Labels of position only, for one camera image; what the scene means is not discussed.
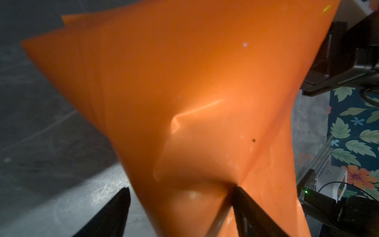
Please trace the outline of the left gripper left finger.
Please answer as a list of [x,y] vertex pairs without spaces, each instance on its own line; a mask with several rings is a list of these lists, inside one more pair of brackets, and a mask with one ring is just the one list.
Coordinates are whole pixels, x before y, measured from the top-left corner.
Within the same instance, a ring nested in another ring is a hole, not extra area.
[[122,188],[74,237],[122,237],[130,204],[130,190]]

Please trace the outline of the yellow wrapping paper sheet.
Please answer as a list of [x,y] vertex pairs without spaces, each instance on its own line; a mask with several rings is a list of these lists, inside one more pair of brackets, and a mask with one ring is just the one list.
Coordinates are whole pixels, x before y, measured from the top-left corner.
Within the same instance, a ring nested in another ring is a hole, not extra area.
[[109,139],[158,236],[236,237],[240,186],[308,237],[291,112],[339,4],[139,1],[22,46]]

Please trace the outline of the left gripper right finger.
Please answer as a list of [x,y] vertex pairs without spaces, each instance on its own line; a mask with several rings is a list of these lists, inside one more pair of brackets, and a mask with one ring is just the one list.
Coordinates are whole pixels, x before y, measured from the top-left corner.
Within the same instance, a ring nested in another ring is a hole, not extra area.
[[288,236],[241,187],[234,188],[232,207],[240,237]]

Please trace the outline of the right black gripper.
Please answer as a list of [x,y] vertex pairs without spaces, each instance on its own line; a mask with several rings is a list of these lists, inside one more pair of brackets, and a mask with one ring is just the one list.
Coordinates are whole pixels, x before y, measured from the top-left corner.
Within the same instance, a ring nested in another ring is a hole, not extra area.
[[305,96],[357,87],[379,92],[379,11],[370,1],[341,1],[303,84]]

